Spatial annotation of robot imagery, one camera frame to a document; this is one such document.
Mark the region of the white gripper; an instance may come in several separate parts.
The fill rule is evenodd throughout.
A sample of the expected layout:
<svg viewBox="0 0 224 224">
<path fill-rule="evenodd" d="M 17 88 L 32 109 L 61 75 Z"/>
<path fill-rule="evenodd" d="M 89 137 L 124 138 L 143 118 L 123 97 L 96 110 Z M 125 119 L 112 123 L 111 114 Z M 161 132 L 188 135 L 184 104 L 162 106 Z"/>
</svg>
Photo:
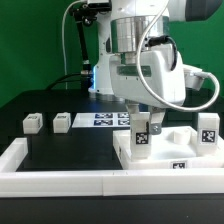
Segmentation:
<svg viewBox="0 0 224 224">
<path fill-rule="evenodd" d="M 148 86 L 166 102 L 182 106 L 186 98 L 186 90 L 181 55 L 177 54 L 177 65 L 173 71 L 170 70 L 171 64 L 169 53 L 163 53 L 161 50 L 141 54 L 141 69 Z M 139 119 L 138 103 L 154 106 L 149 108 L 149 133 L 159 135 L 162 132 L 162 122 L 165 116 L 165 109 L 161 108 L 166 108 L 166 105 L 156 100 L 145 89 L 135 64 L 124 65 L 119 56 L 111 56 L 109 68 L 114 94 L 117 97 L 135 101 L 126 103 L 130 120 Z"/>
</svg>

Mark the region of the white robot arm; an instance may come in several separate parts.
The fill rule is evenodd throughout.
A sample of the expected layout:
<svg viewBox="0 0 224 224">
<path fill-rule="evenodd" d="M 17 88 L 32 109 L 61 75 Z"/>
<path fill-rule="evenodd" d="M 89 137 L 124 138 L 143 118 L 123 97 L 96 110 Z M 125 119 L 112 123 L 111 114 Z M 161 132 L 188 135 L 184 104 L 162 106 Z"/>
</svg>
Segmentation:
<svg viewBox="0 0 224 224">
<path fill-rule="evenodd" d="M 198 112 L 218 98 L 217 78 L 183 63 L 169 35 L 173 21 L 203 21 L 223 0 L 87 0 L 101 24 L 96 83 L 125 100 L 130 115 L 150 108 L 149 134 L 159 134 L 165 110 Z"/>
</svg>

